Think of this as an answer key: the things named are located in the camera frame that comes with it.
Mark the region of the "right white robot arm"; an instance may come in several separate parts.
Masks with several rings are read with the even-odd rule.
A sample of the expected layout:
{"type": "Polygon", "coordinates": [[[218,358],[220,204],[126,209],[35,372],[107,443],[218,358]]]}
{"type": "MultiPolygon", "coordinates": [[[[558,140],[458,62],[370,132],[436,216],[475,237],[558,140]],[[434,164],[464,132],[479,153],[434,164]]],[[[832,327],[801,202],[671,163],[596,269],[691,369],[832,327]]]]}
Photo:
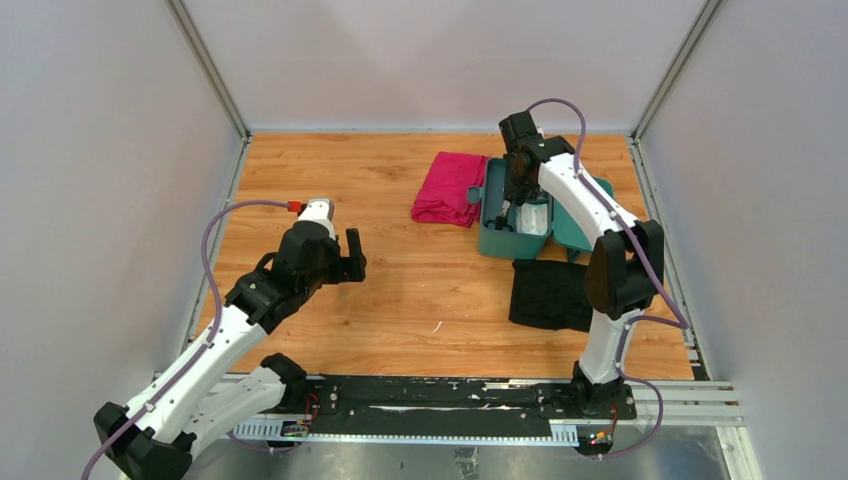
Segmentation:
{"type": "Polygon", "coordinates": [[[577,413],[596,417],[625,393],[626,322],[642,314],[662,287],[662,227],[621,207],[583,166],[579,147],[561,136],[545,137],[530,111],[508,115],[499,130],[506,168],[496,227],[506,226],[509,213],[541,191],[562,205],[593,243],[584,275],[592,320],[570,393],[577,413]]]}

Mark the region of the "teal divided tray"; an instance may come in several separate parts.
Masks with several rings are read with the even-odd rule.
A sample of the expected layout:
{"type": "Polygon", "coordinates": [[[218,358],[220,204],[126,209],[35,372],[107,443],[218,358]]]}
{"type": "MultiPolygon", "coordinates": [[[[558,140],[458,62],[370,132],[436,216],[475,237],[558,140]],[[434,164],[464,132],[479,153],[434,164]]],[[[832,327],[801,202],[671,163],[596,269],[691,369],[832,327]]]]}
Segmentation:
{"type": "Polygon", "coordinates": [[[551,233],[551,198],[533,195],[524,204],[513,206],[495,195],[480,202],[484,228],[507,233],[547,237],[551,233]]]}

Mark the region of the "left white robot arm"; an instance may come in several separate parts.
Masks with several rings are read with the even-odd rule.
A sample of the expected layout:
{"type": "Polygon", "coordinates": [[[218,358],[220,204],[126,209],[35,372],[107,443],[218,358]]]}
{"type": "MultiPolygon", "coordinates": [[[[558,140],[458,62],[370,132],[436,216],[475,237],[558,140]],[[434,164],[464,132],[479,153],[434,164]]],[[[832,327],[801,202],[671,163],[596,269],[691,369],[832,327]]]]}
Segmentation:
{"type": "Polygon", "coordinates": [[[223,391],[211,390],[322,286],[365,280],[359,232],[345,235],[348,255],[329,221],[296,222],[277,251],[238,279],[203,337],[125,404],[105,403],[94,425],[114,465],[130,479],[181,479],[208,446],[254,414],[309,413],[317,402],[306,391],[307,374],[281,353],[223,391]]]}

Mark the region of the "teal medicine box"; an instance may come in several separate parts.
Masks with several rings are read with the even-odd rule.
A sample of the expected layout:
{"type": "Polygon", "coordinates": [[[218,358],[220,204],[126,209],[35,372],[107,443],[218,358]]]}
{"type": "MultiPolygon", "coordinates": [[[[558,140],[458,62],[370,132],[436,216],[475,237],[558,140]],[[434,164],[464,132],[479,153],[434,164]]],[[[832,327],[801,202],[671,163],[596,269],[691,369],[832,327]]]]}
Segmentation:
{"type": "Polygon", "coordinates": [[[535,259],[548,239],[564,247],[570,261],[580,253],[592,251],[594,241],[587,238],[571,211],[547,192],[541,192],[520,207],[507,206],[506,167],[503,158],[489,159],[483,185],[471,187],[467,192],[468,202],[480,208],[477,249],[481,255],[510,260],[535,259]]]}

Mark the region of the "black cloth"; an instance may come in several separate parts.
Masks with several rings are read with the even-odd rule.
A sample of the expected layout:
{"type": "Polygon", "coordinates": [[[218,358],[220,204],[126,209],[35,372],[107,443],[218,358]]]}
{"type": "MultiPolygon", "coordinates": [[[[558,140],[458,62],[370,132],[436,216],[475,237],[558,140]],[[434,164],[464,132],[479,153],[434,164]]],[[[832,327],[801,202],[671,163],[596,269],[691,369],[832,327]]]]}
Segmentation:
{"type": "Polygon", "coordinates": [[[554,260],[514,260],[510,322],[545,330],[588,332],[593,308],[584,278],[587,267],[554,260]]]}

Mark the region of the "black handled scissors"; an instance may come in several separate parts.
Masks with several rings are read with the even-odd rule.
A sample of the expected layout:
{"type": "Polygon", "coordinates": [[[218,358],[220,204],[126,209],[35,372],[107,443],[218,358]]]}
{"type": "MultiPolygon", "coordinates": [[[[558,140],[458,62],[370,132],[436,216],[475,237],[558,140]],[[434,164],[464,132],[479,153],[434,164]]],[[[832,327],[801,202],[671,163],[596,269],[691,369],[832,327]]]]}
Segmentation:
{"type": "Polygon", "coordinates": [[[509,222],[509,212],[512,203],[509,200],[504,200],[498,215],[493,220],[494,229],[497,231],[514,231],[514,227],[509,222]]]}

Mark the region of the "pink folded cloth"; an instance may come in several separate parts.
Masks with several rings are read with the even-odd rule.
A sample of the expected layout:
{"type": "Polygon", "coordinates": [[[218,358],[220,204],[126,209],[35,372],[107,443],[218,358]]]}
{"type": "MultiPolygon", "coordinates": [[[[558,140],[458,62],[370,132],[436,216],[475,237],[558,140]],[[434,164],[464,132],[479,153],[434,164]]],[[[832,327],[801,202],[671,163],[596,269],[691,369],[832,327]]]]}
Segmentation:
{"type": "Polygon", "coordinates": [[[467,199],[467,192],[483,185],[488,160],[486,155],[440,151],[416,194],[411,218],[470,228],[479,219],[479,205],[467,199]]]}

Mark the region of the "white paper sachet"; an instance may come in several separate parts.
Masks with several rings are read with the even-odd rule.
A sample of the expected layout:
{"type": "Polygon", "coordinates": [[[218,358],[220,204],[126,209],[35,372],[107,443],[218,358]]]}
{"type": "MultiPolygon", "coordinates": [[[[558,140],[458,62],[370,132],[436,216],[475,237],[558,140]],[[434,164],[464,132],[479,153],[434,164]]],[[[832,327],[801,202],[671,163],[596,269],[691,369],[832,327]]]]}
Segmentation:
{"type": "Polygon", "coordinates": [[[547,203],[525,203],[516,210],[517,232],[525,235],[549,235],[549,208],[547,203]]]}

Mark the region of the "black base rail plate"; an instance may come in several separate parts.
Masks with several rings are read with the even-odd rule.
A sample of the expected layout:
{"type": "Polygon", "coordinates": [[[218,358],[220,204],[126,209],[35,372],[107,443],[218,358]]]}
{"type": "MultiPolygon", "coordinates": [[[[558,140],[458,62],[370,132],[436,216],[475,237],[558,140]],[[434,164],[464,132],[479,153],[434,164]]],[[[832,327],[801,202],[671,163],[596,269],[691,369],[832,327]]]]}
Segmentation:
{"type": "Polygon", "coordinates": [[[310,422],[311,437],[542,440],[552,423],[611,427],[637,416],[632,389],[590,399],[568,380],[310,376],[297,400],[264,413],[310,422]]]}

